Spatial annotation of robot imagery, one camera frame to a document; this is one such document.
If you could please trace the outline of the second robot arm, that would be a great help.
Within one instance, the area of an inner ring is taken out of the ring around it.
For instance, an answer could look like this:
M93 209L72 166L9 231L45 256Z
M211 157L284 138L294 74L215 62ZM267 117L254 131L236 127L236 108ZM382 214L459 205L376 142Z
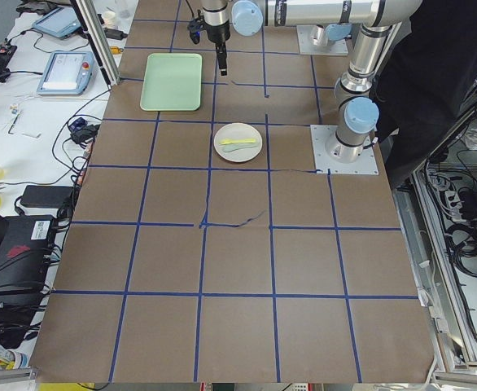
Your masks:
M314 46L332 45L345 39L352 31L352 24L316 24L310 33L310 41Z

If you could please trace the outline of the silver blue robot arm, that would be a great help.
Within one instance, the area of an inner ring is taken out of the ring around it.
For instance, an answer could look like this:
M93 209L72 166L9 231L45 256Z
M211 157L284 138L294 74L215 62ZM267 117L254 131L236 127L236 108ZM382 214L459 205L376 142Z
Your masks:
M215 46L221 75L227 74L226 42L235 30L243 36L261 27L318 24L359 24L347 71L337 81L335 97L340 123L325 143L326 152L340 163L361 154L374 130L379 110L369 97L378 61L389 34L420 6L418 1L203 1L188 24L190 39L198 43L205 32Z

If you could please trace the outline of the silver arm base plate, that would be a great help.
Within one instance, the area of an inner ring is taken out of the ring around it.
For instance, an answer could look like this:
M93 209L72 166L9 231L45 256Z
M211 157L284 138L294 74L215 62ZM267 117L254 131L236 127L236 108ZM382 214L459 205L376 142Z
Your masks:
M315 170L319 174L378 175L370 136L348 147L336 138L336 125L310 125Z

